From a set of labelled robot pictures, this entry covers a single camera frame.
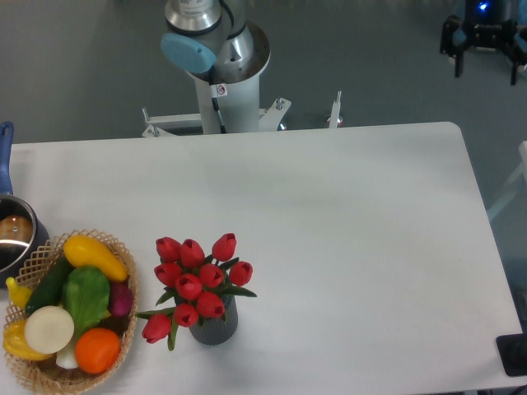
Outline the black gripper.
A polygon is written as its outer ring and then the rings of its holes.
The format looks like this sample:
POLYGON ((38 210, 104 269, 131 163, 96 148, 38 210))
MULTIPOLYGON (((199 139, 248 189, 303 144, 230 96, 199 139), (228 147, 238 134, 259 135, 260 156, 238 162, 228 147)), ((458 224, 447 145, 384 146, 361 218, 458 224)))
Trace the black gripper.
POLYGON ((464 71, 464 53, 471 47, 500 49, 511 62, 510 85, 526 66, 526 33, 517 33, 517 1, 467 0, 462 20, 450 15, 441 29, 440 53, 454 64, 455 78, 464 71))

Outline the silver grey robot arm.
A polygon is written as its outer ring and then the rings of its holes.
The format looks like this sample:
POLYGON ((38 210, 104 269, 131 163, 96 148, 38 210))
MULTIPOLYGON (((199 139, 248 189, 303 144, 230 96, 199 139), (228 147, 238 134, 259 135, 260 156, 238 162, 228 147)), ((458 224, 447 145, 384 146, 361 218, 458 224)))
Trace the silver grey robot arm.
MULTIPOLYGON (((248 30, 245 1, 169 1, 165 19, 169 31, 161 51, 175 66, 221 80, 243 67, 255 52, 248 30)), ((463 73, 464 52, 475 48, 499 51, 511 63, 511 84, 526 67, 525 1, 458 1, 441 28, 440 52, 463 73)))

